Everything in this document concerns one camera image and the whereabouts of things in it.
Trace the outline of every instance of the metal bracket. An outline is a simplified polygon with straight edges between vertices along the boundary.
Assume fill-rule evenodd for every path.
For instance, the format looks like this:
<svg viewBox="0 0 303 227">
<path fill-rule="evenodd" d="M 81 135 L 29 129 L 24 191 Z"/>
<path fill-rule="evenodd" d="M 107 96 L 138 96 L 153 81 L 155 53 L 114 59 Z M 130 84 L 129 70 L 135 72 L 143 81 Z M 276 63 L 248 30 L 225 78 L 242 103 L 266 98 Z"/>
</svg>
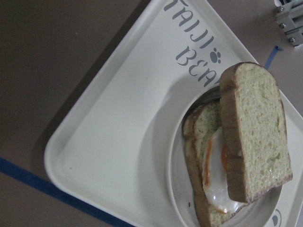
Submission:
<svg viewBox="0 0 303 227">
<path fill-rule="evenodd" d="M 293 46 L 303 44 L 303 0 L 291 1 L 278 7 L 276 23 Z"/>
</svg>

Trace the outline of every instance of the paw print logo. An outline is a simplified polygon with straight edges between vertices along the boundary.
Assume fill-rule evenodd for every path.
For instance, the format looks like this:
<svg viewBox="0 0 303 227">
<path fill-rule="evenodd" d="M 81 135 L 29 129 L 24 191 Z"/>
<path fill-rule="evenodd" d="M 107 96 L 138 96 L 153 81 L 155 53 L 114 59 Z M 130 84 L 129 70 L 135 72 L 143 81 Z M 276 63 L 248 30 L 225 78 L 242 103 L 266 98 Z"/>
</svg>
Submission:
<svg viewBox="0 0 303 227">
<path fill-rule="evenodd" d="M 274 215 L 271 219 L 274 223 L 274 227 L 281 227 L 282 216 L 281 216 L 281 213 L 278 209 L 275 210 Z"/>
<path fill-rule="evenodd" d="M 217 51 L 217 48 L 214 48 L 214 51 L 210 52 L 210 60 L 212 60 L 213 63 L 221 63 L 221 53 Z"/>
</svg>

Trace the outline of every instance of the bolt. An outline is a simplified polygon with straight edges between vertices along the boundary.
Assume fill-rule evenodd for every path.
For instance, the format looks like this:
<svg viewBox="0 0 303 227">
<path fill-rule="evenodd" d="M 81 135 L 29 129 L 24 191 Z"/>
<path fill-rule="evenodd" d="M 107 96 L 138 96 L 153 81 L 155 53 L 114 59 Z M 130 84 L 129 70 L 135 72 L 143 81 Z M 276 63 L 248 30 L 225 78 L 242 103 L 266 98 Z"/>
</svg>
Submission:
<svg viewBox="0 0 303 227">
<path fill-rule="evenodd" d="M 290 38 L 289 40 L 288 40 L 290 43 L 294 43 L 295 41 L 296 41 L 296 39 L 295 38 Z"/>
<path fill-rule="evenodd" d="M 281 29 L 283 29 L 283 28 L 286 27 L 286 24 L 285 23 L 281 23 L 279 26 L 280 26 Z"/>
<path fill-rule="evenodd" d="M 277 12 L 278 12 L 278 13 L 281 13 L 283 10 L 284 10 L 283 7 L 279 7 L 278 10 L 277 10 Z"/>
</svg>

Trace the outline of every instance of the bread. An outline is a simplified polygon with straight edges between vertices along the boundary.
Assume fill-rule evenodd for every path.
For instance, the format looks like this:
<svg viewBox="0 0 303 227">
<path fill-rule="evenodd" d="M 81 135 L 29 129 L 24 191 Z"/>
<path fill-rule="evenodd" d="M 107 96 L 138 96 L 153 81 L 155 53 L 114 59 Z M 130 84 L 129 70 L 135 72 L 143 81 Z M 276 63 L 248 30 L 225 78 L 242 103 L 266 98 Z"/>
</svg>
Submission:
<svg viewBox="0 0 303 227">
<path fill-rule="evenodd" d="M 293 177 L 280 91 L 265 68 L 242 62 L 222 74 L 220 92 L 229 197 L 251 203 Z"/>
<path fill-rule="evenodd" d="M 187 171 L 193 186 L 196 215 L 202 227 L 217 227 L 234 215 L 222 214 L 211 205 L 202 185 L 202 162 L 206 143 L 221 126 L 219 107 L 218 101 L 200 106 L 183 124 Z"/>
</svg>

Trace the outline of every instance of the blue tape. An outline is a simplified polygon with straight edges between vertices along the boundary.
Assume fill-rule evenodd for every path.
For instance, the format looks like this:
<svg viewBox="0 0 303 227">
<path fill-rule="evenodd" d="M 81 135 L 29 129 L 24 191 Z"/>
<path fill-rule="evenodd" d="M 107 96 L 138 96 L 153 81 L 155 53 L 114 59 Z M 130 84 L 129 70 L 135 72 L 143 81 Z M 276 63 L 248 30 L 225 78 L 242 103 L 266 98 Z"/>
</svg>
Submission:
<svg viewBox="0 0 303 227">
<path fill-rule="evenodd" d="M 268 59 L 267 59 L 267 61 L 266 61 L 266 63 L 265 63 L 265 66 L 264 66 L 264 68 L 265 69 L 269 69 L 269 66 L 270 66 L 270 64 L 271 64 L 271 62 L 274 60 L 274 58 L 275 58 L 275 55 L 279 52 L 279 51 L 282 51 L 283 49 L 281 48 L 281 47 L 278 47 L 278 46 L 275 46 L 274 47 L 274 49 L 273 49 L 273 51 L 270 53 L 270 55 L 269 55 L 269 57 L 268 57 Z"/>
<path fill-rule="evenodd" d="M 63 191 L 58 189 L 52 183 L 32 174 L 31 172 L 20 168 L 19 166 L 0 157 L 0 172 L 21 181 L 28 186 L 31 186 L 45 194 L 48 194 L 62 202 L 69 204 L 70 206 L 77 208 L 99 220 L 107 222 L 115 227 L 133 227 L 132 225 L 124 222 L 98 208 L 89 205 Z"/>
</svg>

